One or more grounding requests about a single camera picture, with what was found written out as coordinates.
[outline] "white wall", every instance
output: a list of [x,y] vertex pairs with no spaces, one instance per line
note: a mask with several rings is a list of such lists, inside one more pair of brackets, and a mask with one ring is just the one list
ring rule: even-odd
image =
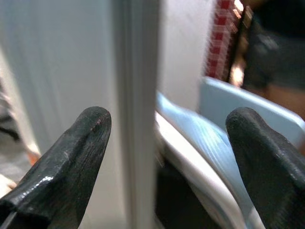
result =
[[110,1],[0,1],[1,68],[42,152],[86,107],[112,114],[112,133],[84,228],[126,228]]
[[197,110],[216,0],[163,0],[159,90]]

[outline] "chair backrest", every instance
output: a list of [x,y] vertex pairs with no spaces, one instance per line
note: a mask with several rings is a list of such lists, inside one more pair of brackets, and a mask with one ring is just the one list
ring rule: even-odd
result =
[[200,90],[200,114],[223,130],[226,130],[225,119],[231,111],[238,107],[250,107],[295,147],[305,140],[305,122],[292,111],[211,77],[202,80]]

